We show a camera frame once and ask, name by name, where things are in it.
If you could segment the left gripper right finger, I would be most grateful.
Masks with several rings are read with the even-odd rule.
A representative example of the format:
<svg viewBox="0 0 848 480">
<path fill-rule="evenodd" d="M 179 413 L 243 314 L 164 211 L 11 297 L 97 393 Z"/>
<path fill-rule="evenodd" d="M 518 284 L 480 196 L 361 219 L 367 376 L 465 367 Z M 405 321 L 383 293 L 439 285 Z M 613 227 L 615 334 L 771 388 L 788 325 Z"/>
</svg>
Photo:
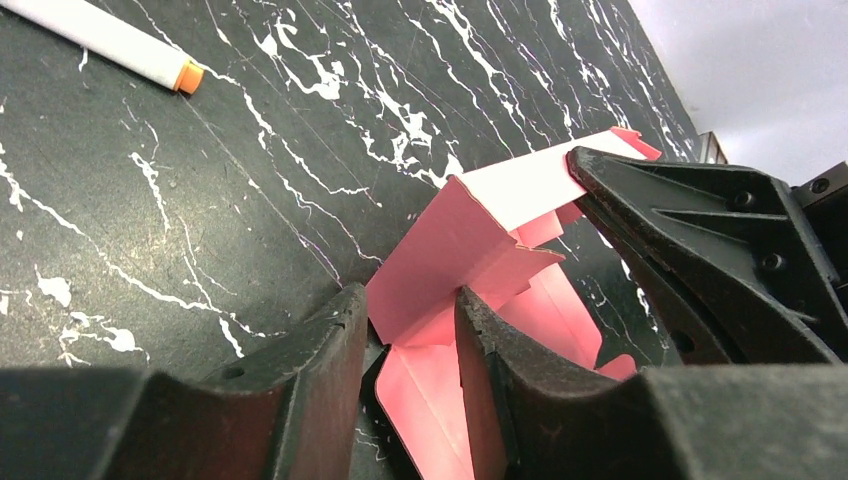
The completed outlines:
<svg viewBox="0 0 848 480">
<path fill-rule="evenodd" d="M 648 369 L 615 381 L 455 300 L 478 479 L 843 479 L 847 371 L 825 365 Z"/>
</svg>

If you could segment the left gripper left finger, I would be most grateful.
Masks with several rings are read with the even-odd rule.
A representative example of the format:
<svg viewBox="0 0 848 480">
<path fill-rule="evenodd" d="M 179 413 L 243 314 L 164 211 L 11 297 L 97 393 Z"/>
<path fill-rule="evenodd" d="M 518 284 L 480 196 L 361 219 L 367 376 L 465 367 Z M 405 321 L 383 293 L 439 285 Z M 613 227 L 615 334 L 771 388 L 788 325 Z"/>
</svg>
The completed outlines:
<svg viewBox="0 0 848 480">
<path fill-rule="evenodd" d="M 153 369 L 5 369 L 5 479 L 345 479 L 367 343 L 343 288 L 293 332 L 184 381 Z"/>
</svg>

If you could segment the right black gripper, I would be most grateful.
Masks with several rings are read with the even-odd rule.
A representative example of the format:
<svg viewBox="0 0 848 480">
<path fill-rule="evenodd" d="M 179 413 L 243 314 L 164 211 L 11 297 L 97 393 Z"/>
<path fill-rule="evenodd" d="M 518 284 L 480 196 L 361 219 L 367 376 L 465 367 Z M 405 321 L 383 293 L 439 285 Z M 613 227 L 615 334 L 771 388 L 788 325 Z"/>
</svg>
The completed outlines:
<svg viewBox="0 0 848 480">
<path fill-rule="evenodd" d="M 683 362 L 846 361 L 846 161 L 793 188 L 748 167 L 588 147 L 566 166 Z"/>
</svg>

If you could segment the pink paper box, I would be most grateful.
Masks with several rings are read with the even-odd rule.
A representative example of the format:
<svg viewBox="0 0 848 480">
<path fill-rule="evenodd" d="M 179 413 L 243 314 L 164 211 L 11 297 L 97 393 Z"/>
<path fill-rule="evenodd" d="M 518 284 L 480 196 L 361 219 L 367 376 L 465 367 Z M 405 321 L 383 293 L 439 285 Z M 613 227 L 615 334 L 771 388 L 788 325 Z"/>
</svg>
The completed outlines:
<svg viewBox="0 0 848 480">
<path fill-rule="evenodd" d="M 604 377 L 601 334 L 546 243 L 579 217 L 573 142 L 450 177 L 366 287 L 369 319 L 388 346 L 375 393 L 418 474 L 471 479 L 454 333 L 457 291 L 470 287 L 520 332 Z"/>
</svg>

